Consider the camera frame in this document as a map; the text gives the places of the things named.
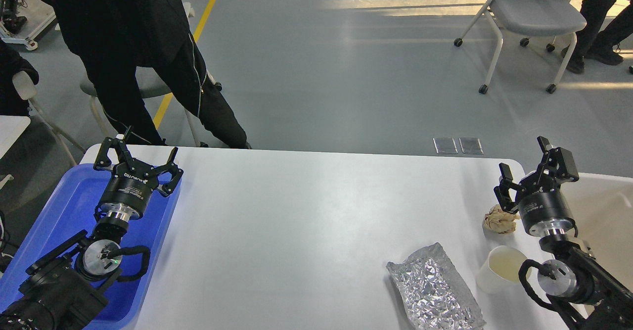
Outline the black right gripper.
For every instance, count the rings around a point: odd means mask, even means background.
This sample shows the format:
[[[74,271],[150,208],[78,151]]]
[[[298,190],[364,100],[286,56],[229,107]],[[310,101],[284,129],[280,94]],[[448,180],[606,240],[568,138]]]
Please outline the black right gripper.
[[[516,184],[509,165],[500,163],[499,185],[494,193],[502,211],[519,213],[524,230],[530,236],[563,235],[576,228],[576,220],[560,186],[577,182],[580,175],[569,150],[552,145],[543,136],[538,136],[537,141],[543,153],[537,172],[530,172]],[[516,191],[515,201],[510,190]]]

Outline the robot base on cart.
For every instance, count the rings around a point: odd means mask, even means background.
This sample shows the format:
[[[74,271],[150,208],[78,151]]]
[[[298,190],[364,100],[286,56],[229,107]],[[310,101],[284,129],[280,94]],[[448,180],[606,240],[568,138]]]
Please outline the robot base on cart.
[[[52,8],[41,0],[1,0],[0,36],[6,44],[38,48],[38,39],[56,23]]]

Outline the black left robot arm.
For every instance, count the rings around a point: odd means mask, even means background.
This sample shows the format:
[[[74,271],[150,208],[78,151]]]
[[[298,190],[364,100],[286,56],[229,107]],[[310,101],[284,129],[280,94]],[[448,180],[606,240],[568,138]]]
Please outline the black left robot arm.
[[[183,170],[105,138],[62,177],[1,279],[3,330],[116,330],[140,308]]]

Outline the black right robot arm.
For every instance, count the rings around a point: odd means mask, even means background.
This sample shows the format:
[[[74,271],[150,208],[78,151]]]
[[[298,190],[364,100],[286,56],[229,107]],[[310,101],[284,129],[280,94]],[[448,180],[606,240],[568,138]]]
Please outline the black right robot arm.
[[[540,307],[556,312],[570,330],[630,330],[632,292],[583,249],[568,232],[578,229],[561,193],[565,182],[577,182],[572,153],[537,138],[542,158],[536,170],[514,182],[500,163],[494,193],[502,211],[518,214],[524,230],[552,254],[545,262],[525,260],[518,270],[525,293]]]

